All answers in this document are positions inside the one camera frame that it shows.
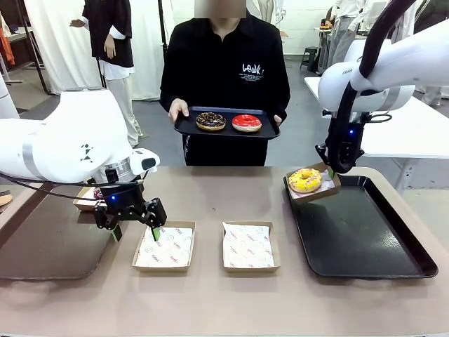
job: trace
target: black serving tray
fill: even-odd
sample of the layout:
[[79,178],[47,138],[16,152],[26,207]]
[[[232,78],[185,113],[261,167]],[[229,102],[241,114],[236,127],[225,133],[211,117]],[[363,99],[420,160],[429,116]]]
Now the black serving tray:
[[322,277],[422,279],[438,267],[371,179],[340,176],[340,193],[290,199],[310,268]]
[[[196,125],[196,117],[202,112],[215,112],[221,114],[226,119],[226,127],[221,131],[207,132],[201,130]],[[232,127],[232,119],[240,114],[251,114],[256,116],[262,122],[262,128],[255,133],[239,132]],[[262,110],[242,110],[225,109],[219,107],[190,107],[189,117],[182,114],[175,123],[175,130],[186,136],[214,136],[214,137],[233,137],[233,138],[253,138],[260,140],[271,140],[278,137],[281,132],[274,119]]]

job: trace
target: white curtain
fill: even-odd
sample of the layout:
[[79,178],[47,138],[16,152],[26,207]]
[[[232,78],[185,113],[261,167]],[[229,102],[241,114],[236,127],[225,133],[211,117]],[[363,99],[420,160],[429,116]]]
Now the white curtain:
[[[157,0],[130,0],[133,11],[133,99],[158,99],[163,69]],[[84,0],[25,0],[43,62],[54,93],[101,86],[98,66],[91,57],[89,32],[69,27],[81,17]],[[167,36],[174,27],[170,0],[163,0]]]

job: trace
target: white robotic arm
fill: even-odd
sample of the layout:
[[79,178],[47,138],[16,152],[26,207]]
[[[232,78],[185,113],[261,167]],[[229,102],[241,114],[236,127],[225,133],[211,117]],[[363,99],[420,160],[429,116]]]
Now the white robotic arm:
[[[0,100],[1,116],[13,117],[11,103]],[[161,201],[142,196],[141,175],[160,162],[157,154],[130,146],[120,107],[103,88],[64,92],[43,121],[0,119],[0,176],[14,183],[66,185],[90,178],[86,186],[101,187],[107,205],[95,207],[99,228],[117,230],[119,220],[138,220],[152,229],[165,224]]]
[[361,141],[371,112],[403,107],[415,85],[449,84],[449,21],[394,45],[385,41],[415,0],[391,0],[366,41],[355,41],[346,62],[330,67],[319,84],[321,106],[332,112],[329,135],[316,151],[338,173],[348,172],[363,155]]
[[354,101],[354,112],[399,109],[409,101],[416,85],[447,86],[449,40],[445,38],[445,32],[448,29],[449,21],[446,20],[393,45],[385,40],[379,59],[367,78],[361,76],[359,70],[366,40],[355,41],[345,62],[333,65],[322,76],[319,85],[321,106],[328,111],[337,111],[348,82],[359,93],[379,92],[358,97]]

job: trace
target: yellow donut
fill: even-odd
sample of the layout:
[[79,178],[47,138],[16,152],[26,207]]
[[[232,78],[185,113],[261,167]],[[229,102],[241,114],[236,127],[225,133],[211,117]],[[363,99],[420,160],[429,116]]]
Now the yellow donut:
[[289,177],[288,184],[295,192],[311,193],[320,188],[322,181],[323,178],[319,171],[312,168],[302,168]]

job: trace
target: white pants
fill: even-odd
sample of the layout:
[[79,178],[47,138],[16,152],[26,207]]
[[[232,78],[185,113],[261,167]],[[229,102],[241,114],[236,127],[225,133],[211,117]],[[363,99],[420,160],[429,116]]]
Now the white pants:
[[427,86],[424,96],[421,99],[427,105],[437,105],[441,102],[441,87]]
[[121,113],[128,128],[128,141],[131,146],[139,144],[140,126],[133,114],[133,95],[131,93],[130,77],[124,79],[106,80],[107,88],[117,100]]
[[349,47],[356,39],[355,32],[348,32],[349,25],[354,18],[340,18],[335,23],[335,29],[332,35],[332,41],[329,48],[328,67],[335,63],[344,62]]

